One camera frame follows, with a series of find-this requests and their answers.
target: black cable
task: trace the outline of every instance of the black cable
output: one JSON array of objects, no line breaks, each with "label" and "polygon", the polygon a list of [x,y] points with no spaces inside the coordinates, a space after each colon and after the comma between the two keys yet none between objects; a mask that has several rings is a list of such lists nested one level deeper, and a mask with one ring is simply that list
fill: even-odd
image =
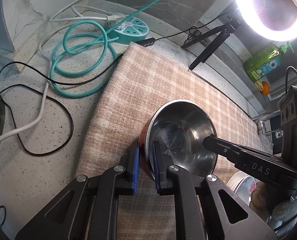
[{"label": "black cable", "polygon": [[[189,30],[189,35],[187,36],[186,40],[184,41],[184,45],[193,40],[193,39],[197,39],[198,36],[202,35],[201,31],[198,30],[198,29],[195,29],[193,32],[191,32],[191,30]],[[200,40],[200,39],[197,39],[199,43],[201,43],[202,45],[205,45],[207,44],[207,41],[206,39],[203,39],[203,40]]]},{"label": "black cable", "polygon": [[[24,66],[27,66],[28,68],[31,68],[33,69],[34,71],[36,71],[38,74],[40,74],[41,76],[43,76],[44,78],[46,78],[47,80],[53,82],[53,83],[56,83],[56,84],[60,84],[60,85],[83,85],[83,84],[86,84],[86,83],[89,83],[97,78],[99,78],[101,75],[103,75],[106,71],[108,71],[113,65],[115,62],[117,62],[117,60],[119,60],[119,58],[121,58],[122,56],[124,55],[124,53],[122,53],[120,56],[118,56],[106,69],[104,69],[100,74],[98,74],[97,76],[95,76],[94,78],[91,78],[89,80],[86,80],[86,81],[83,81],[83,82],[79,82],[79,83],[64,83],[64,82],[58,82],[58,81],[55,81],[51,78],[49,78],[48,76],[44,75],[43,73],[41,73],[39,70],[37,70],[36,68],[24,63],[24,62],[21,62],[21,61],[14,61],[14,62],[10,62],[9,64],[6,64],[1,70],[0,70],[0,74],[2,72],[2,70],[4,68],[6,68],[7,66],[11,65],[11,64],[14,64],[14,63],[18,63],[18,64],[22,64]],[[15,118],[14,118],[14,115],[13,115],[13,111],[12,111],[12,108],[3,100],[2,96],[1,96],[1,93],[3,93],[4,91],[12,88],[12,87],[16,87],[16,86],[22,86],[22,87],[25,87],[27,89],[30,89],[31,91],[35,92],[35,93],[38,93],[40,95],[43,95],[42,92],[36,90],[36,89],[33,89],[27,85],[23,85],[23,84],[15,84],[15,85],[12,85],[12,86],[9,86],[5,89],[3,89],[2,91],[0,91],[0,98],[1,98],[1,101],[8,107],[8,109],[10,110],[11,112],[11,117],[12,117],[12,121],[13,121],[13,124],[14,124],[14,127],[15,129],[17,128],[16,126],[16,122],[15,122]],[[33,152],[30,152],[25,146],[24,146],[24,143],[20,137],[19,134],[17,134],[17,137],[20,141],[20,144],[21,146],[23,147],[23,149],[26,151],[26,153],[28,153],[29,155],[33,155],[33,156],[46,156],[46,155],[50,155],[52,153],[55,153],[57,152],[58,150],[62,149],[65,145],[68,144],[68,142],[71,140],[72,136],[73,136],[73,132],[74,132],[74,123],[73,123],[73,118],[70,114],[70,112],[67,110],[67,108],[61,104],[59,101],[57,101],[56,99],[52,98],[52,97],[49,97],[49,96],[46,96],[47,99],[55,102],[57,105],[59,105],[63,110],[64,112],[67,113],[68,117],[69,117],[69,121],[70,121],[70,127],[71,127],[71,130],[70,130],[70,134],[69,134],[69,137],[68,139],[62,144],[60,145],[59,147],[57,147],[56,149],[52,150],[52,151],[49,151],[49,152],[46,152],[46,153],[40,153],[40,154],[37,154],[37,153],[33,153]]]},{"label": "black cable", "polygon": [[293,70],[295,74],[297,75],[297,69],[294,68],[293,66],[288,66],[286,69],[286,74],[285,74],[285,95],[287,94],[287,81],[288,81],[288,73],[290,70]]},{"label": "black cable", "polygon": [[78,82],[78,83],[65,83],[65,82],[59,82],[59,81],[55,81],[51,78],[49,78],[48,76],[44,75],[42,72],[40,72],[39,70],[37,70],[36,68],[24,63],[24,62],[21,62],[21,61],[13,61],[13,62],[10,62],[8,64],[6,64],[1,70],[0,70],[0,74],[2,72],[2,70],[4,68],[6,68],[7,66],[11,65],[11,64],[21,64],[21,65],[24,65],[24,66],[27,66],[28,68],[30,69],[33,69],[35,72],[37,72],[38,74],[40,74],[42,77],[44,77],[45,79],[51,81],[52,83],[55,83],[55,84],[59,84],[59,85],[65,85],[65,86],[76,86],[76,85],[84,85],[84,84],[87,84],[97,78],[99,78],[100,76],[102,76],[106,71],[108,71],[113,65],[115,62],[117,62],[117,60],[119,60],[120,57],[123,56],[124,53],[122,53],[120,56],[118,56],[116,59],[114,59],[114,61],[106,68],[104,69],[100,74],[98,74],[97,76],[95,76],[94,78],[91,78],[89,80],[86,80],[86,81],[82,81],[82,82]]},{"label": "black cable", "polygon": [[210,23],[214,22],[215,20],[217,20],[217,19],[220,18],[221,16],[223,16],[223,15],[225,15],[225,14],[228,14],[228,13],[231,13],[231,12],[234,12],[234,11],[236,11],[236,10],[238,10],[238,8],[236,8],[236,9],[234,9],[234,10],[232,10],[232,11],[229,11],[229,12],[222,13],[222,14],[218,15],[217,17],[215,17],[213,20],[209,21],[208,23],[206,23],[206,24],[204,24],[204,25],[202,25],[202,26],[200,26],[200,27],[192,26],[192,27],[188,28],[188,29],[185,30],[185,31],[182,31],[182,32],[179,32],[179,33],[175,33],[175,34],[170,35],[170,36],[160,37],[160,38],[158,38],[158,39],[156,39],[156,40],[158,41],[158,40],[161,40],[161,39],[170,38],[170,37],[173,37],[173,36],[176,36],[176,35],[185,33],[185,32],[187,32],[187,31],[190,31],[190,30],[197,30],[197,29],[203,28],[203,27],[209,25]]},{"label": "black cable", "polygon": [[[25,87],[25,88],[27,88],[27,89],[29,89],[29,90],[31,90],[31,91],[33,91],[33,92],[39,94],[39,95],[43,95],[42,92],[40,92],[40,91],[38,91],[38,90],[35,90],[34,88],[31,88],[31,87],[29,87],[29,86],[27,86],[27,85],[24,85],[24,84],[15,84],[15,85],[9,86],[9,87],[7,87],[7,88],[4,88],[2,91],[0,91],[0,98],[1,98],[1,101],[8,107],[8,109],[9,109],[10,112],[11,112],[11,117],[12,117],[12,121],[13,121],[13,124],[14,124],[15,129],[17,128],[17,126],[16,126],[16,122],[15,122],[15,119],[14,119],[14,115],[13,115],[12,108],[11,108],[11,107],[10,107],[4,100],[3,100],[2,96],[1,96],[1,93],[4,92],[4,91],[6,91],[6,90],[8,90],[8,89],[10,89],[10,88],[18,87],[18,86],[20,86],[20,87]],[[68,115],[68,117],[69,117],[69,121],[70,121],[70,127],[71,127],[71,129],[70,129],[70,134],[69,134],[67,140],[66,140],[62,145],[60,145],[60,146],[57,147],[56,149],[54,149],[54,150],[52,150],[52,151],[49,151],[49,152],[46,152],[46,153],[33,153],[33,152],[30,152],[30,151],[24,146],[23,141],[22,141],[20,135],[17,134],[17,137],[18,137],[18,139],[19,139],[19,141],[20,141],[20,144],[21,144],[21,146],[23,147],[23,149],[26,151],[26,153],[28,153],[29,155],[32,155],[32,156],[46,156],[46,155],[50,155],[50,154],[52,154],[52,153],[57,152],[58,150],[62,149],[65,145],[68,144],[68,142],[71,140],[71,138],[72,138],[72,136],[73,136],[73,132],[74,132],[73,118],[72,118],[70,112],[67,110],[67,108],[66,108],[62,103],[60,103],[59,101],[57,101],[56,99],[54,99],[54,98],[52,98],[52,97],[46,96],[46,98],[49,99],[49,100],[51,100],[51,101],[53,101],[53,102],[55,102],[57,105],[59,105],[59,106],[64,110],[64,112],[67,113],[67,115]]]},{"label": "black cable", "polygon": [[4,209],[4,218],[3,218],[3,221],[2,221],[2,223],[1,223],[1,225],[0,225],[0,228],[2,227],[2,225],[4,225],[5,220],[6,220],[6,218],[7,218],[7,209],[6,209],[6,207],[5,207],[5,206],[0,206],[0,209],[1,209],[1,208]]},{"label": "black cable", "polygon": [[289,220],[285,221],[282,225],[280,225],[279,227],[273,229],[275,232],[280,230],[281,228],[285,227],[286,225],[288,225],[290,222],[292,222],[295,218],[297,218],[297,213],[291,217]]}]

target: white plate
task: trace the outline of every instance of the white plate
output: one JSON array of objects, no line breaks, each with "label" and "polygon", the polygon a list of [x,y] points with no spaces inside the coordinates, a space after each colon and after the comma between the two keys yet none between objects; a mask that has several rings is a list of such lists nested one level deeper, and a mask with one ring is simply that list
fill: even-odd
[{"label": "white plate", "polygon": [[248,176],[245,172],[243,171],[238,171],[237,173],[235,173],[230,179],[229,181],[226,183],[226,185],[233,190],[233,186],[236,186],[238,182],[240,182],[243,178],[245,178],[246,176]]},{"label": "white plate", "polygon": [[255,188],[255,179],[252,176],[247,176],[239,182],[233,191],[241,200],[249,205],[251,193]]}]

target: beige checkered towel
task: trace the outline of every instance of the beige checkered towel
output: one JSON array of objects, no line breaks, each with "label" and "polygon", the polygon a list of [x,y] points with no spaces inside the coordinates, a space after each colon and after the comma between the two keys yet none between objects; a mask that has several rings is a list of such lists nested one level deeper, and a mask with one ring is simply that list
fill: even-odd
[{"label": "beige checkered towel", "polygon": [[[173,99],[198,104],[213,121],[219,138],[266,152],[266,138],[228,97],[176,63],[130,44],[104,90],[91,121],[77,174],[95,176],[116,165],[155,111]],[[219,156],[215,174],[225,183],[236,172]],[[140,169],[135,196],[119,202],[118,240],[175,239],[172,196],[158,196],[155,184]]]}]

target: teal cable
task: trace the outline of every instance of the teal cable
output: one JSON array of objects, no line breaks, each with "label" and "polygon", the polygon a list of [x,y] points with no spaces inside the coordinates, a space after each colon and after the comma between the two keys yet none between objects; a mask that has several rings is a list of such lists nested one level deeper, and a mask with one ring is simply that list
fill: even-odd
[{"label": "teal cable", "polygon": [[[64,71],[62,69],[60,69],[59,67],[57,67],[57,63],[67,54],[66,52],[63,52],[62,54],[60,54],[57,58],[55,57],[55,54],[56,52],[58,51],[58,49],[60,48],[61,45],[63,45],[66,41],[70,40],[70,39],[73,39],[73,38],[78,38],[78,37],[93,37],[93,38],[98,38],[99,35],[96,35],[96,34],[93,34],[93,33],[83,33],[83,34],[76,34],[76,35],[72,35],[70,37],[68,37],[68,34],[69,34],[69,30],[71,31],[74,27],[78,26],[78,25],[81,25],[81,24],[84,24],[84,23],[89,23],[89,24],[92,24],[92,25],[95,25],[97,26],[100,31],[103,33],[103,38],[104,40],[101,40],[101,41],[93,41],[93,42],[88,42],[88,43],[84,43],[84,44],[79,44],[77,46],[74,46],[72,47],[71,49],[78,49],[80,47],[83,47],[83,49],[80,49],[80,52],[86,50],[87,48],[89,48],[90,46],[92,45],[95,45],[95,44],[100,44],[100,43],[104,43],[104,49],[103,49],[103,52],[102,52],[102,55],[100,57],[100,59],[93,65],[91,66],[89,69],[87,70],[84,70],[84,71],[80,71],[80,72],[75,72],[75,73],[71,73],[71,72],[67,72],[67,71]],[[50,69],[50,78],[51,79],[54,79],[54,71],[56,70],[58,73],[61,73],[63,75],[66,75],[66,76],[77,76],[77,75],[83,75],[85,73],[88,73],[90,72],[91,70],[95,69],[103,60],[103,58],[105,57],[105,54],[106,54],[106,51],[107,51],[107,48],[110,49],[112,55],[113,55],[113,59],[116,59],[117,58],[117,54],[114,50],[114,48],[112,47],[111,44],[108,43],[108,38],[107,38],[107,35],[106,35],[106,32],[104,30],[104,28],[98,24],[97,22],[94,22],[94,21],[90,21],[90,20],[83,20],[83,21],[79,21],[77,23],[74,23],[71,27],[73,28],[69,28],[67,31],[66,31],[66,35],[64,35],[64,38],[63,38],[63,41],[61,41],[54,49],[53,53],[52,53],[52,67]],[[58,87],[57,84],[53,83],[52,82],[52,86],[53,88],[62,96],[65,96],[65,97],[69,97],[69,98],[82,98],[82,97],[87,97],[87,96],[90,96],[94,93],[96,93],[97,91],[99,91],[104,85],[107,84],[107,82],[110,80],[111,76],[109,76],[101,85],[99,85],[98,87],[95,87],[93,88],[92,90],[90,91],[87,91],[87,92],[84,92],[84,93],[78,93],[78,94],[73,94],[73,93],[69,93],[69,92],[66,92],[64,90],[62,90],[61,88]]]},{"label": "teal cable", "polygon": [[[158,2],[159,0],[153,0],[151,1],[150,3],[148,3],[147,5],[145,5],[144,7],[142,7],[141,9],[137,10],[136,12],[130,14],[129,16],[127,16],[125,19],[123,19],[122,21],[119,21],[117,24],[115,24],[113,27],[111,27],[110,29],[108,29],[107,31],[105,31],[103,29],[103,27],[98,24],[97,22],[94,22],[94,21],[90,21],[90,20],[82,20],[82,21],[79,21],[77,23],[74,23],[73,25],[70,26],[70,28],[66,31],[65,35],[64,35],[64,38],[63,38],[63,41],[60,42],[54,49],[53,53],[52,53],[52,67],[50,69],[50,78],[54,79],[54,71],[57,71],[58,73],[62,74],[62,75],[65,75],[65,76],[78,76],[78,75],[83,75],[83,74],[86,74],[92,70],[94,70],[103,60],[103,58],[105,57],[106,55],[106,51],[107,51],[107,48],[109,47],[110,51],[112,52],[112,55],[113,55],[113,59],[116,59],[117,55],[116,55],[116,52],[114,50],[114,48],[109,44],[109,42],[112,42],[112,41],[116,41],[117,39],[111,39],[111,40],[108,40],[108,37],[107,37],[107,34],[110,33],[111,31],[113,31],[117,26],[121,25],[122,23],[126,22],[128,19],[131,19],[132,17],[134,17],[135,15],[137,15],[138,13],[144,11],[145,9],[147,9],[148,7],[150,7],[151,5],[153,5],[154,3]],[[84,34],[76,34],[76,35],[72,35],[72,36],[68,36],[69,33],[78,25],[81,25],[81,24],[92,24],[92,25],[95,25],[97,26],[100,31],[102,32],[102,35],[95,35],[95,34],[90,34],[90,33],[84,33]],[[74,38],[78,38],[78,37],[94,37],[96,38],[94,41],[92,42],[87,42],[87,43],[84,43],[84,44],[79,44],[79,45],[76,45],[76,46],[73,46],[72,48],[68,48],[67,46],[67,41],[70,40],[70,39],[74,39]],[[66,55],[66,54],[72,54],[72,55],[76,55],[78,53],[81,53],[85,50],[87,50],[89,47],[93,46],[93,45],[96,45],[96,44],[100,44],[100,43],[103,43],[104,44],[104,49],[103,49],[103,52],[102,52],[102,55],[101,57],[98,59],[98,61],[92,65],[90,68],[86,69],[86,70],[83,70],[83,71],[80,71],[80,72],[75,72],[75,73],[72,73],[72,72],[67,72],[67,71],[64,71],[62,69],[60,69],[57,64],[58,62]],[[55,57],[55,54],[56,52],[58,51],[58,49],[60,48],[60,46],[63,46],[64,48],[64,52],[62,54],[60,54],[57,58]],[[101,85],[99,85],[98,87],[90,90],[90,91],[87,91],[87,92],[84,92],[84,93],[79,93],[79,94],[72,94],[72,93],[68,93],[66,91],[63,91],[61,90],[55,83],[52,83],[52,86],[54,87],[54,89],[61,95],[63,96],[66,96],[66,97],[69,97],[69,98],[81,98],[81,97],[86,97],[86,96],[89,96],[89,95],[92,95],[94,93],[96,93],[97,91],[99,91],[104,85],[107,84],[107,82],[109,81],[109,79],[111,78],[111,76],[109,76],[105,82]]]}]

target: countertop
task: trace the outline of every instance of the countertop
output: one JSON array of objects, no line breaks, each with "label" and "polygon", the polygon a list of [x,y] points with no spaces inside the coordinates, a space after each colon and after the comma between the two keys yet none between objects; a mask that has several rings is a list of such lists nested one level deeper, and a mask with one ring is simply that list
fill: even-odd
[{"label": "countertop", "polygon": [[[77,28],[76,32],[94,31],[92,27]],[[46,44],[43,49],[48,54],[63,38],[65,30],[58,32]],[[160,35],[154,32],[149,37],[158,38]],[[89,41],[87,38],[70,41],[71,44]],[[127,49],[127,45],[113,43],[118,54]],[[196,58],[192,53],[183,50],[176,43],[163,39],[157,41],[154,46],[148,47],[166,58],[177,62],[181,67],[188,69],[190,63]],[[60,62],[63,69],[83,70],[95,62],[102,53],[102,46],[94,46],[84,53],[66,57]],[[74,82],[87,80],[100,73],[112,62],[111,53],[91,74],[75,78]],[[42,73],[48,75],[48,63],[37,52],[29,60],[28,64],[36,67]],[[194,72],[229,96],[245,112],[256,114],[250,103],[232,86],[207,64],[200,64]],[[72,82],[72,79],[56,74],[56,80]],[[72,92],[81,92],[97,86],[103,79],[81,87],[68,89]],[[16,83],[26,84],[39,91],[43,90],[45,79],[29,68],[24,68],[21,73],[13,69],[5,69],[0,76],[1,89]],[[49,88],[48,95],[56,98],[72,114],[74,120],[74,134],[68,145],[60,151],[44,157],[27,155],[21,148],[17,137],[13,136],[4,140],[0,145],[0,205],[7,208],[6,223],[3,226],[8,237],[14,239],[16,233],[43,208],[63,187],[73,178],[82,151],[83,141],[88,130],[88,125],[93,117],[102,90],[98,93],[81,98],[69,99],[57,95],[53,88]],[[40,96],[25,88],[13,88],[3,94],[4,100],[12,106],[18,127],[33,121],[39,112]],[[12,130],[10,113],[6,110],[4,131]],[[53,102],[47,101],[42,120],[23,133],[26,147],[33,152],[42,153],[56,148],[62,144],[69,133],[69,120],[63,111]],[[3,212],[0,211],[0,222]]]}]

